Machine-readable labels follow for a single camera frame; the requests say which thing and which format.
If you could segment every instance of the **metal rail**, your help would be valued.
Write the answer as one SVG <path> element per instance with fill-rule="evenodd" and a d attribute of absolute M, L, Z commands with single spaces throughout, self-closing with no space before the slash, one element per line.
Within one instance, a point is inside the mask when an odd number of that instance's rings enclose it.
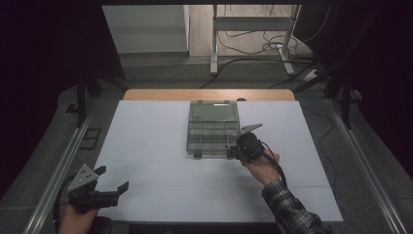
<path fill-rule="evenodd" d="M 64 153 L 61 156 L 61 159 L 58 162 L 55 171 L 53 172 L 52 177 L 49 180 L 49 183 L 43 191 L 43 194 L 40 197 L 36 208 L 34 209 L 29 221 L 26 224 L 26 227 L 24 228 L 24 234 L 40 233 L 46 217 L 48 216 L 49 210 L 52 207 L 55 196 L 57 195 L 58 189 L 63 183 L 64 177 L 69 170 L 69 167 L 76 154 L 77 148 L 79 147 L 79 144 L 83 138 L 83 135 L 85 134 L 86 129 L 88 128 L 89 123 L 91 122 L 97 103 L 98 99 L 92 98 L 92 101 L 89 104 L 90 112 L 87 114 L 83 124 L 76 129 L 67 148 L 64 150 Z"/>
<path fill-rule="evenodd" d="M 370 187 L 370 190 L 373 193 L 373 196 L 376 199 L 377 204 L 379 205 L 380 210 L 382 211 L 392 232 L 394 234 L 408 233 L 390 196 L 383 188 L 383 185 L 380 183 L 379 178 L 376 176 L 370 164 L 368 163 L 368 160 L 364 152 L 361 150 L 361 147 L 359 146 L 355 136 L 353 135 L 352 130 L 349 130 L 341 120 L 338 106 L 334 104 L 330 99 L 327 99 L 326 102 L 330 107 L 331 113 L 334 116 L 334 120 L 341 133 L 343 134 L 346 143 L 349 145 L 356 159 L 358 167 L 364 175 L 364 178 L 368 186 Z"/>

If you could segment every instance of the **metal frame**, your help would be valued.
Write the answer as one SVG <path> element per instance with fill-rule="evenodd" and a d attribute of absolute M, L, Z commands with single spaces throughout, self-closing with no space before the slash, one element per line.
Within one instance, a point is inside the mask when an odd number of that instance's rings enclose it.
<path fill-rule="evenodd" d="M 349 148 L 351 149 L 353 156 L 360 168 L 364 178 L 370 187 L 370 190 L 377 201 L 382 213 L 391 228 L 394 234 L 406 234 L 408 231 L 406 230 L 400 215 L 398 214 L 390 196 L 387 194 L 386 190 L 383 188 L 383 185 L 380 183 L 379 178 L 374 173 L 373 169 L 371 168 L 368 160 L 361 150 L 355 136 L 353 135 L 352 130 L 349 130 L 345 123 L 341 120 L 339 114 L 339 107 L 333 103 L 331 99 L 326 100 L 327 105 L 330 107 L 331 113 L 334 116 L 334 120 L 340 129 L 344 140 L 348 144 Z"/>
<path fill-rule="evenodd" d="M 216 44 L 218 31 L 285 31 L 279 53 L 286 73 L 294 75 L 295 71 L 291 65 L 287 48 L 300 6 L 293 5 L 294 11 L 290 17 L 219 17 L 217 15 L 217 5 L 213 5 L 210 74 L 216 75 L 218 72 L 218 47 Z"/>
<path fill-rule="evenodd" d="M 90 113 L 86 116 L 85 121 L 83 121 L 82 125 L 76 129 L 67 148 L 64 150 L 64 153 L 61 156 L 61 159 L 58 162 L 55 171 L 51 176 L 51 179 L 49 180 L 42 196 L 39 199 L 39 202 L 37 203 L 36 208 L 34 209 L 29 221 L 26 224 L 26 227 L 24 228 L 24 234 L 40 233 L 46 217 L 48 216 L 49 210 L 52 207 L 53 201 L 57 195 L 58 189 L 64 181 L 64 177 L 69 170 L 69 167 L 83 138 L 83 135 L 85 134 L 86 129 L 88 128 L 88 125 L 91 122 L 92 117 L 94 116 L 94 111 L 97 103 L 97 98 L 92 98 L 89 106 Z"/>

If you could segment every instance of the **wrist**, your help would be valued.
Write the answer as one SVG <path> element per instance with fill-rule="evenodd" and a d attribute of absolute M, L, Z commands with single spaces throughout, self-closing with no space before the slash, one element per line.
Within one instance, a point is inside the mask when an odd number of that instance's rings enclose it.
<path fill-rule="evenodd" d="M 272 182 L 274 182 L 274 181 L 276 181 L 276 180 L 280 180 L 280 175 L 268 175 L 268 176 L 264 177 L 264 178 L 261 180 L 261 183 L 262 183 L 264 186 L 267 186 L 268 184 L 270 184 L 270 183 L 272 183 Z"/>

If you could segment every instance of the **gray floor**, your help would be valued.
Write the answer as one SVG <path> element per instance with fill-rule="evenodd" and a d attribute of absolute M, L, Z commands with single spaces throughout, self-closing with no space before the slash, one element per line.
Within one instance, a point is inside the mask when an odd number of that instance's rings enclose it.
<path fill-rule="evenodd" d="M 131 88 L 199 88 L 211 77 L 207 60 L 187 58 L 134 58 L 122 59 L 127 80 L 120 81 Z M 287 79 L 280 63 L 247 62 L 225 67 L 220 76 L 207 88 L 214 89 L 268 89 Z M 297 78 L 286 83 L 286 88 L 302 83 Z M 117 103 L 123 92 L 100 81 L 103 88 L 96 114 L 89 129 L 101 129 L 94 149 L 78 150 L 69 172 L 84 163 L 93 166 L 99 154 Z M 325 83 L 297 94 L 303 106 L 309 129 L 330 184 L 335 189 L 337 203 L 344 222 L 325 223 L 333 233 L 392 233 L 377 205 L 354 156 L 333 120 L 323 96 Z M 0 202 L 0 230 L 2 233 L 21 233 L 29 220 L 43 190 L 53 173 L 70 138 L 75 132 L 76 114 L 65 113 L 70 103 L 76 102 L 75 89 L 63 92 L 58 101 L 55 117 L 38 144 L 30 161 L 13 186 Z M 413 230 L 413 182 L 404 172 L 392 153 L 375 135 L 352 105 L 351 124 L 357 140 L 371 166 L 382 182 L 406 226 Z M 84 140 L 81 146 L 91 143 Z M 117 223 L 113 233 L 127 233 L 125 224 Z M 41 233 L 55 233 L 52 219 L 48 217 Z"/>

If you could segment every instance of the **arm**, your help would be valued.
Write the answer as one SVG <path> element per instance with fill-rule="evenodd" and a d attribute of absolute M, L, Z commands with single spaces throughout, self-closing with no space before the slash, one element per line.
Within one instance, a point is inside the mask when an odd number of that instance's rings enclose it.
<path fill-rule="evenodd" d="M 280 155 L 268 149 L 266 153 L 274 154 L 279 161 Z M 324 233 L 319 216 L 306 211 L 301 202 L 285 187 L 279 173 L 266 158 L 260 157 L 253 163 L 242 164 L 265 186 L 262 197 L 276 217 L 280 233 Z"/>

